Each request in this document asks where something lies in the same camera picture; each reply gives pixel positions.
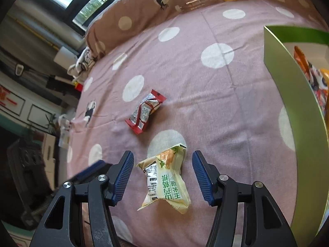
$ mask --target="wall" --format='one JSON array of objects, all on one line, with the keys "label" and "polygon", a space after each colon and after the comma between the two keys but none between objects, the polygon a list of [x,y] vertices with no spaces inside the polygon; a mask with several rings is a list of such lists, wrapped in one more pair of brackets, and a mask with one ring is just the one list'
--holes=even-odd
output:
[{"label": "wall", "polygon": [[17,122],[9,120],[5,115],[0,113],[0,127],[21,137],[25,132],[25,128]]},{"label": "wall", "polygon": [[39,72],[67,76],[67,71],[53,61],[57,51],[8,16],[0,24],[0,46]]},{"label": "wall", "polygon": [[42,23],[42,25],[48,30],[51,30],[55,36],[66,44],[64,45],[65,47],[69,46],[77,51],[86,47],[84,38],[80,34],[76,33],[64,22],[49,14],[32,0],[16,0],[15,5],[11,8],[10,12],[12,10],[17,10],[17,8],[20,8],[22,11],[27,13],[32,17],[32,19]]},{"label": "wall", "polygon": [[5,100],[0,100],[5,104],[5,106],[0,104],[0,114],[21,126],[28,127],[31,124],[34,128],[47,132],[46,115],[49,117],[51,114],[60,114],[63,111],[60,106],[38,96],[2,72],[0,72],[0,85],[12,92]]}]

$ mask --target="green box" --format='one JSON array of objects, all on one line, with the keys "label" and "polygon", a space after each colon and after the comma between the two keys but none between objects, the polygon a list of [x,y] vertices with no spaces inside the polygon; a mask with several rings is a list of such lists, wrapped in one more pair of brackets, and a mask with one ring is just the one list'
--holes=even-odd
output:
[{"label": "green box", "polygon": [[[329,34],[296,26],[264,27],[264,63],[287,109],[296,147],[297,199],[291,229],[298,246],[306,247],[316,236],[327,206],[329,140],[319,104],[304,73],[287,49],[289,43],[313,45],[310,52],[316,53],[316,47],[327,48]],[[305,55],[312,62],[312,57]]]}]

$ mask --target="yellow snack bag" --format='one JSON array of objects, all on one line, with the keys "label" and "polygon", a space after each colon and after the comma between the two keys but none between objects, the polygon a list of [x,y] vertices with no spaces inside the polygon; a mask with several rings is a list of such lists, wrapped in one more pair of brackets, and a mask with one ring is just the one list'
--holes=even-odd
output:
[{"label": "yellow snack bag", "polygon": [[191,199],[180,175],[185,153],[186,147],[177,144],[137,164],[147,176],[148,189],[146,198],[138,210],[159,199],[165,199],[181,214],[187,212]]}]

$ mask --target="pink bedsheet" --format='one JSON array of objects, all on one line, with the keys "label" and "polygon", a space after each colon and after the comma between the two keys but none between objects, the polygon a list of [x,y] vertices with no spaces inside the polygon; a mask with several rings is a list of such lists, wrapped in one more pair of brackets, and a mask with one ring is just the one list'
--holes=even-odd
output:
[{"label": "pink bedsheet", "polygon": [[[97,159],[117,163],[125,150],[137,164],[177,143],[188,148],[182,165],[188,212],[181,215],[165,201],[137,211],[147,187],[134,168],[123,200],[111,208],[121,238],[142,247],[205,246],[216,209],[203,200],[192,168],[197,149],[238,182],[262,181],[292,221],[296,156],[282,99],[263,62],[263,28],[323,29],[311,3],[300,1],[287,8],[282,0],[241,0],[179,14],[96,63],[73,121],[69,176]],[[137,136],[124,120],[151,89],[167,100]],[[237,242],[242,224],[239,208]]]}]

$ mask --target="snack bag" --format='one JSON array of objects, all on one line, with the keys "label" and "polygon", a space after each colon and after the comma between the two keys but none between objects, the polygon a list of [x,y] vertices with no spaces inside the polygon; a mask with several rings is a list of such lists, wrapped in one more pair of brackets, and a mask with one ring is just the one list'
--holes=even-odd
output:
[{"label": "snack bag", "polygon": [[[320,69],[324,79],[327,82],[327,85],[329,83],[329,70],[327,69]],[[326,103],[326,107],[325,107],[325,115],[324,115],[324,120],[326,122],[326,126],[327,126],[327,131],[329,132],[329,99],[327,98],[327,103]]]},{"label": "snack bag", "polygon": [[142,133],[148,124],[148,119],[154,111],[164,102],[166,98],[155,90],[152,90],[150,94],[146,96],[135,109],[129,119],[126,119],[126,123],[131,129],[138,135]]},{"label": "snack bag", "polygon": [[328,85],[326,79],[320,70],[314,67],[305,57],[302,50],[298,46],[294,49],[294,59],[299,64],[300,68],[304,72],[307,80],[309,81],[316,99],[320,105],[323,116],[327,112],[327,98],[328,98]]},{"label": "snack bag", "polygon": [[181,214],[187,212],[191,204],[190,196],[180,175],[186,147],[177,144],[160,154],[137,164],[147,176],[147,195],[138,210],[165,199]]}]

